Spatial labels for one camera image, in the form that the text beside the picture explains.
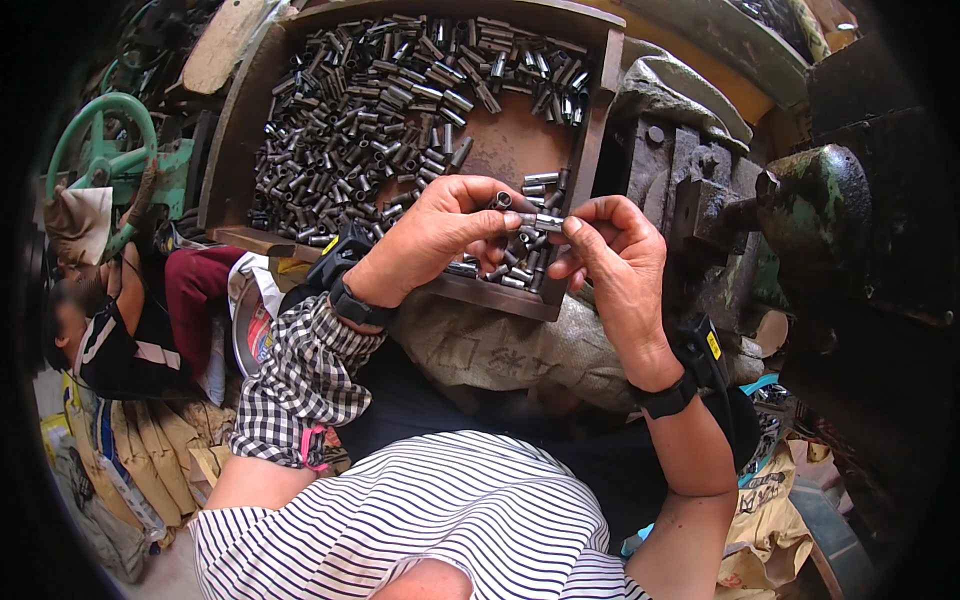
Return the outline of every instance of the yellow label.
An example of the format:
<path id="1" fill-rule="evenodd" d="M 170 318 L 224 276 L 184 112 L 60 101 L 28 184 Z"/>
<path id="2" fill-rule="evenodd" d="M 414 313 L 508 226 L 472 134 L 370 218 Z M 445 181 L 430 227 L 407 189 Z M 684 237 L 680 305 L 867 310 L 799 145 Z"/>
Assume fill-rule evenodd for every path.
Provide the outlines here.
<path id="1" fill-rule="evenodd" d="M 720 360 L 720 345 L 717 344 L 716 336 L 713 335 L 712 331 L 707 333 L 707 345 L 710 346 L 710 351 L 713 352 L 713 360 Z"/>
<path id="2" fill-rule="evenodd" d="M 327 253 L 327 252 L 330 252 L 331 250 L 333 250 L 333 247 L 336 246 L 336 245 L 337 245 L 337 242 L 339 242 L 339 241 L 340 241 L 340 236 L 339 236 L 339 235 L 336 236 L 336 237 L 334 237 L 334 238 L 333 238 L 333 241 L 330 242 L 329 244 L 327 244 L 327 245 L 326 245 L 326 248 L 324 248 L 324 251 L 321 252 L 321 256 L 326 256 L 326 253 Z"/>

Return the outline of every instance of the wooden box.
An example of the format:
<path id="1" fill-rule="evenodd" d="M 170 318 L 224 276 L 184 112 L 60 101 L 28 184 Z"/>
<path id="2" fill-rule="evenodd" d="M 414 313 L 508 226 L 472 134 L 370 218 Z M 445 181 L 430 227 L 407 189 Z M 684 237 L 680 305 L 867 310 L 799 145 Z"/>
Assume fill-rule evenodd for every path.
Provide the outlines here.
<path id="1" fill-rule="evenodd" d="M 271 89 L 308 34 L 341 22 L 395 12 L 448 18 L 487 16 L 589 48 L 595 66 L 589 79 L 590 107 L 581 127 L 547 123 L 542 114 L 530 114 L 532 97 L 504 92 L 498 97 L 502 112 L 489 114 L 477 103 L 466 115 L 466 129 L 460 132 L 461 136 L 471 135 L 475 140 L 461 173 L 494 177 L 518 190 L 524 174 L 556 171 L 569 164 L 572 172 L 564 214 L 589 199 L 607 111 L 620 75 L 623 19 L 564 0 L 475 0 L 464 4 L 444 0 L 334 2 L 282 19 L 264 28 L 252 41 L 253 49 L 240 65 L 227 96 L 204 176 L 199 225 L 212 239 L 267 256 L 292 256 L 311 262 L 320 257 L 319 248 L 247 227 L 254 187 L 254 154 L 266 135 L 263 126 Z M 394 182 L 382 189 L 377 199 L 389 198 L 396 191 Z M 556 321 L 565 286 L 565 281 L 546 279 L 541 295 L 537 296 L 487 281 L 442 274 L 426 288 L 442 296 L 540 321 Z"/>

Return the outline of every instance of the floor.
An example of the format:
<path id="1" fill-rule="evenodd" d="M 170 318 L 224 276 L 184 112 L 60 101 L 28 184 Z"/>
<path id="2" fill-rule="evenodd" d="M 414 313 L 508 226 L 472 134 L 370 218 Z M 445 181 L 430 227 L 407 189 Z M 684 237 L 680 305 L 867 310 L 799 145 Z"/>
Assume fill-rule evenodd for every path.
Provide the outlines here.
<path id="1" fill-rule="evenodd" d="M 134 585 L 114 580 L 131 600 L 203 600 L 193 569 L 193 539 L 182 529 L 177 538 L 158 556 L 144 560 L 140 582 Z"/>

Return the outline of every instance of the hand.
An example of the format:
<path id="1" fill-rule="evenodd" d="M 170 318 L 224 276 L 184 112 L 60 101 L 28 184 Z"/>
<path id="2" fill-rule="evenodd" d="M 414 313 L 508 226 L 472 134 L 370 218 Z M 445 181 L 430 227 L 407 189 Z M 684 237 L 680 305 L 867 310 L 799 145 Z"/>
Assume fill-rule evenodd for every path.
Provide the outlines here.
<path id="1" fill-rule="evenodd" d="M 520 227 L 511 211 L 480 210 L 497 192 L 523 196 L 505 183 L 474 176 L 438 177 L 382 240 L 344 274 L 353 295 L 371 306 L 394 308 L 414 288 L 443 272 L 467 245 Z"/>
<path id="2" fill-rule="evenodd" d="M 647 392 L 669 388 L 684 368 L 663 333 L 660 299 L 666 244 L 643 212 L 623 196 L 595 198 L 564 220 L 570 251 L 550 265 L 576 291 L 587 277 L 604 332 L 631 383 Z"/>

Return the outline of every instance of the white cloth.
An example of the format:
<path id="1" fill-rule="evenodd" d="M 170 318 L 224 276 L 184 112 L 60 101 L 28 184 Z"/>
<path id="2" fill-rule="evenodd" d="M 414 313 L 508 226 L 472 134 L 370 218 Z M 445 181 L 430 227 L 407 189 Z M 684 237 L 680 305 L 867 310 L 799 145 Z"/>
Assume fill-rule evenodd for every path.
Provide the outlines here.
<path id="1" fill-rule="evenodd" d="M 69 265 L 97 266 L 110 237 L 112 187 L 65 189 L 43 201 L 43 226 L 57 251 Z"/>
<path id="2" fill-rule="evenodd" d="M 276 319 L 276 312 L 280 309 L 284 294 L 276 286 L 274 276 L 270 275 L 270 259 L 253 252 L 247 252 L 240 257 L 240 260 L 233 263 L 227 275 L 227 302 L 230 307 L 230 318 L 232 319 L 236 312 L 236 304 L 240 301 L 240 294 L 249 277 L 256 279 L 263 306 L 270 316 Z"/>

